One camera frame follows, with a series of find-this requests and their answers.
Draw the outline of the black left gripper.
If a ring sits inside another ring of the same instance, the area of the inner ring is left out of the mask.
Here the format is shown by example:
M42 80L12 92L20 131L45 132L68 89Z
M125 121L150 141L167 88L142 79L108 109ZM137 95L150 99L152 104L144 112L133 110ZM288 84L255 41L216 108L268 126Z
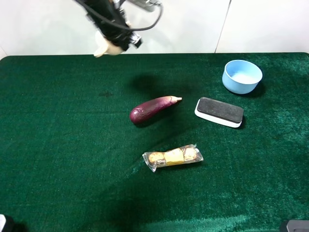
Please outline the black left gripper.
M111 0L82 0L80 5L112 45L123 51L127 51L131 44L136 48L141 46L141 36L129 30L124 13Z

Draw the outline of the grey robot arm link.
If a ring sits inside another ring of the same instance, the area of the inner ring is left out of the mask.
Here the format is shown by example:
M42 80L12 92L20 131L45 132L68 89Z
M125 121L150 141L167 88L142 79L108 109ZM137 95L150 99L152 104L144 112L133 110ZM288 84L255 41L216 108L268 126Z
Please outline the grey robot arm link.
M161 4L161 2L158 0L128 0L128 1L147 12L153 12L155 8Z

